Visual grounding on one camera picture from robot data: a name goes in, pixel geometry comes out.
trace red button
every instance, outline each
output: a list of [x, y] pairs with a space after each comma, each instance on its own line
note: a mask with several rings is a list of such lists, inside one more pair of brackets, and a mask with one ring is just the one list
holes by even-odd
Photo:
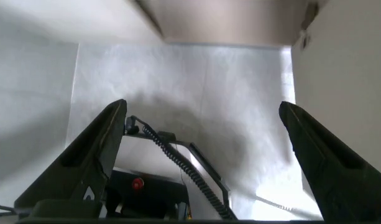
[[145, 182], [142, 180], [142, 178], [138, 177], [138, 178], [135, 178], [133, 181], [132, 181], [132, 188], [134, 190], [140, 190], [143, 188], [143, 186], [145, 185]]

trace white wall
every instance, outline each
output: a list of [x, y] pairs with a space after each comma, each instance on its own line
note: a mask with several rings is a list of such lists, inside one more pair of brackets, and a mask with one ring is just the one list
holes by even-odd
[[0, 0], [0, 12], [69, 42], [160, 43], [158, 32], [130, 0]]
[[306, 0], [141, 0], [167, 42], [292, 45]]
[[329, 1], [308, 33], [296, 103], [381, 172], [381, 0]]
[[64, 150], [77, 50], [0, 17], [0, 205]]

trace white floor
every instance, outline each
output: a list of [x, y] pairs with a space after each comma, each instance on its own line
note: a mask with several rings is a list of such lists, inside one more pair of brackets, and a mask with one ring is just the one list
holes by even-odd
[[288, 49], [80, 44], [67, 143], [119, 98], [128, 115], [195, 142], [232, 189], [239, 218], [310, 218], [258, 197], [318, 213], [278, 117], [280, 102], [295, 100]]

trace black cable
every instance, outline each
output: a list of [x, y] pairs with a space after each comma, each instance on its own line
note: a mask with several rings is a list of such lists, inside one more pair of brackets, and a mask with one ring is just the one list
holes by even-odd
[[224, 220], [236, 220], [234, 216], [228, 211], [228, 208], [222, 204], [218, 197], [214, 194], [208, 184], [205, 182], [201, 174], [194, 167], [194, 165], [182, 154], [176, 151], [171, 144], [163, 141], [158, 134], [150, 127], [147, 123], [143, 122], [136, 116], [131, 116], [132, 119], [137, 120], [139, 123], [143, 124], [143, 132], [151, 140], [153, 140], [156, 145], [158, 145], [164, 152], [164, 154], [170, 158], [176, 165], [178, 165], [192, 181], [197, 185], [201, 192], [205, 195], [211, 205], [219, 213], [222, 219]]

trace coiled cable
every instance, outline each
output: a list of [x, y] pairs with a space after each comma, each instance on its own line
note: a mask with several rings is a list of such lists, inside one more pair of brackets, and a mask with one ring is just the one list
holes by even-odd
[[143, 122], [136, 116], [131, 116], [132, 119], [135, 119], [139, 123], [143, 124], [143, 132], [148, 138], [151, 138], [156, 145], [158, 145], [164, 154], [171, 159], [177, 166], [179, 166], [189, 177], [191, 180], [197, 185], [197, 187], [201, 190], [201, 192], [208, 199], [210, 204], [214, 207], [214, 209], [219, 213], [222, 219], [224, 220], [236, 220], [229, 211], [228, 208], [222, 204], [220, 199], [214, 194], [208, 184], [205, 182], [201, 174], [194, 167], [194, 165], [182, 154], [176, 151], [171, 144], [163, 141], [160, 136], [150, 127], [147, 123]]

